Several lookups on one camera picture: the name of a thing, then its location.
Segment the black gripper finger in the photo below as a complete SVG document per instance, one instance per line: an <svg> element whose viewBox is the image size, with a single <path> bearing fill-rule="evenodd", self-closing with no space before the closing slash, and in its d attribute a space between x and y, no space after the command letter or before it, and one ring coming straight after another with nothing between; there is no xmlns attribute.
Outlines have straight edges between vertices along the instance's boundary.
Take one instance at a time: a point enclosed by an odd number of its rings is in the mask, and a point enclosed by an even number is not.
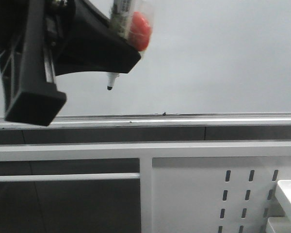
<svg viewBox="0 0 291 233"><path fill-rule="evenodd" d="M129 73L141 55L109 28L110 20L88 0L70 0L61 13L63 38L53 57L56 75Z"/></svg>

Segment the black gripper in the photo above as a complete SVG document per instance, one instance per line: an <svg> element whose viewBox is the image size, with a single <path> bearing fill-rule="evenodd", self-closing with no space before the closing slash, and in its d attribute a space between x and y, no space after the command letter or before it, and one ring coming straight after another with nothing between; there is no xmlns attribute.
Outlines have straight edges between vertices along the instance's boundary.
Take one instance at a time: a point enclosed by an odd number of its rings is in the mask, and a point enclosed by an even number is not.
<svg viewBox="0 0 291 233"><path fill-rule="evenodd" d="M48 126L67 101L55 77L71 72L73 0L0 0L4 119Z"/></svg>

